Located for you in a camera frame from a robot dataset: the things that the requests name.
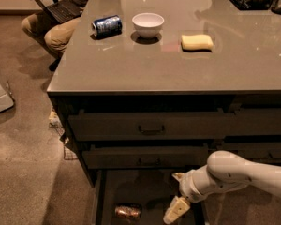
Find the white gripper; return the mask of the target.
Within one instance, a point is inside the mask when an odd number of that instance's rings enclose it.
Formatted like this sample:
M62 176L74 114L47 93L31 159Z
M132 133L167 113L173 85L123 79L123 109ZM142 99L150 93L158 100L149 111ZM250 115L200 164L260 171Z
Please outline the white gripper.
M166 225L171 225L190 209L190 172L174 172L171 176L179 183L179 191L183 197L175 196L170 202L163 217Z

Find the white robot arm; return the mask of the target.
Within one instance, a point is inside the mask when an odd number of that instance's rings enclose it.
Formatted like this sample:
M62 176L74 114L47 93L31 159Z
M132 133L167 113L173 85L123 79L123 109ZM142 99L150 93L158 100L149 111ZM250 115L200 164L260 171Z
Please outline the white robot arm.
M253 186L281 199L281 166L246 160L229 151L215 151L207 163L189 172L174 172L180 197L175 196L166 211L165 224L174 223L192 203L205 200L214 193L227 193Z

